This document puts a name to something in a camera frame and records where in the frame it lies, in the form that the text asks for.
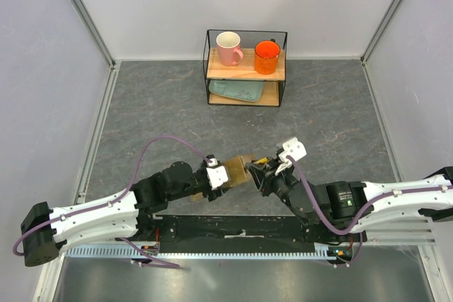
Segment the wooden shelf board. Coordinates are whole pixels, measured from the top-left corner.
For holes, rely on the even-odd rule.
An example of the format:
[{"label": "wooden shelf board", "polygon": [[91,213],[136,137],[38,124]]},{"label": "wooden shelf board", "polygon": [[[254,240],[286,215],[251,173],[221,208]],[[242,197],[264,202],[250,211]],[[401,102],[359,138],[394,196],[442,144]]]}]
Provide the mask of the wooden shelf board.
[{"label": "wooden shelf board", "polygon": [[234,98],[223,97],[210,93],[210,104],[226,105],[259,105],[259,106],[278,106],[278,82],[268,81],[264,83],[263,93],[256,102],[248,102]]},{"label": "wooden shelf board", "polygon": [[241,49],[243,59],[238,65],[224,66],[220,62],[217,48],[211,48],[207,65],[207,78],[229,79],[237,81],[284,81],[285,80],[285,51],[278,57],[277,69],[273,74],[259,74],[255,71],[255,50]]}]

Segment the black metal frame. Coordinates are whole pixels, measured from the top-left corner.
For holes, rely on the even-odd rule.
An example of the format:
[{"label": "black metal frame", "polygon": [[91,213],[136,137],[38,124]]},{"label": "black metal frame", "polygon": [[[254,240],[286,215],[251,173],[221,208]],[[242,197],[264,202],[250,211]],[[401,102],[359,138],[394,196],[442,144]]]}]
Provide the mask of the black metal frame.
[{"label": "black metal frame", "polygon": [[152,234],[141,240],[159,241],[160,253],[314,251],[314,243],[304,241],[300,221],[294,216],[158,215],[158,218],[154,222],[158,238]]},{"label": "black metal frame", "polygon": [[[278,83],[278,106],[269,106],[269,105],[251,105],[247,104],[246,101],[244,101],[243,105],[237,105],[237,104],[211,104],[210,103],[210,81],[212,79],[207,78],[207,69],[209,65],[209,60],[210,60],[210,54],[211,54],[211,42],[210,42],[210,33],[212,31],[231,31],[235,33],[260,33],[260,34],[272,34],[272,33],[279,33],[279,34],[285,34],[285,38],[283,40],[283,45],[281,46],[281,50],[285,51],[285,79],[283,81],[271,81],[271,82],[276,82]],[[285,92],[285,87],[286,87],[286,70],[287,70],[287,63],[286,63],[286,56],[287,56],[287,40],[288,40],[288,32],[286,31],[264,31],[264,30],[223,30],[223,29],[209,29],[206,31],[206,39],[205,39],[205,48],[203,50],[203,76],[205,78],[205,88],[206,88],[206,101],[208,105],[228,105],[228,106],[255,106],[257,108],[259,107],[266,107],[266,108],[279,108],[282,105],[282,100],[283,100],[283,93]]]}]

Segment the white wall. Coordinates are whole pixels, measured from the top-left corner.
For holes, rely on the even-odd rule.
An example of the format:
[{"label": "white wall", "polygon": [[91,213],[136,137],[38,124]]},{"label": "white wall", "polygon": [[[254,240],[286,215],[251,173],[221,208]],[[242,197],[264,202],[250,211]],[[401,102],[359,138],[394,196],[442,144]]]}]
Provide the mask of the white wall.
[{"label": "white wall", "polygon": [[117,59],[200,59],[208,28],[289,31],[289,57],[360,56],[391,0],[84,0]]},{"label": "white wall", "polygon": [[[369,70],[404,179],[453,165],[453,0],[405,0]],[[434,232],[453,281],[453,222]]]},{"label": "white wall", "polygon": [[0,8],[0,299],[30,301],[41,268],[12,247],[35,203],[73,199],[108,66],[69,0]]}]

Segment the cable connector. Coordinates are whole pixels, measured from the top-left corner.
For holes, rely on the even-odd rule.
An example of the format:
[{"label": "cable connector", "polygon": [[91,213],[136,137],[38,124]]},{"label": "cable connector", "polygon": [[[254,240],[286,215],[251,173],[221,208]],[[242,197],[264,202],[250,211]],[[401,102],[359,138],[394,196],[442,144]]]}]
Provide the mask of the cable connector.
[{"label": "cable connector", "polygon": [[399,195],[403,194],[402,190],[392,190],[394,197],[398,197]]}]

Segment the teal plate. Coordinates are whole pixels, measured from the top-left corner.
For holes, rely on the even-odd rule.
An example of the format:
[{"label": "teal plate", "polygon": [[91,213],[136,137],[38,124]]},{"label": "teal plate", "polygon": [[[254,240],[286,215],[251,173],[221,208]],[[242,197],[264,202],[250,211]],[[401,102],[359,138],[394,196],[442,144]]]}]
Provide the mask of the teal plate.
[{"label": "teal plate", "polygon": [[224,97],[256,102],[263,92],[264,81],[211,81],[210,91]]}]

